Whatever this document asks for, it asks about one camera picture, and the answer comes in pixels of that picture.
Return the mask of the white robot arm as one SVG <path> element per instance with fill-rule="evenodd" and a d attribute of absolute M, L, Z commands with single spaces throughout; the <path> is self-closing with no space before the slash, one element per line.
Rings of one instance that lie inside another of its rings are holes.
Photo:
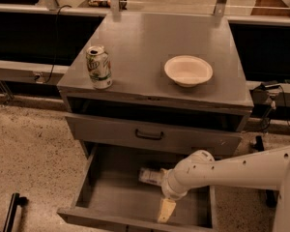
<path fill-rule="evenodd" d="M 206 186 L 276 190 L 273 232 L 290 232 L 290 146 L 222 160 L 205 150 L 194 152 L 162 172 L 158 222 L 168 222 L 189 190 Z"/>

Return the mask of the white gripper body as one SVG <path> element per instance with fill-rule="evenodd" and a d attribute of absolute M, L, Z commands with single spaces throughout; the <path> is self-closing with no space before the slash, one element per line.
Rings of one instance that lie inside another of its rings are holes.
<path fill-rule="evenodd" d="M 161 170 L 161 190 L 166 198 L 172 200 L 180 200 L 188 193 L 188 189 L 175 178 L 172 169 Z"/>

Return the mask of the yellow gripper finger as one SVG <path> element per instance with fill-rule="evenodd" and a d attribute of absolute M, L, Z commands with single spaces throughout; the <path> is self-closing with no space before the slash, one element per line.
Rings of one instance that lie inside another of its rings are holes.
<path fill-rule="evenodd" d="M 159 203 L 158 223 L 167 223 L 176 208 L 176 202 L 162 198 Z"/>

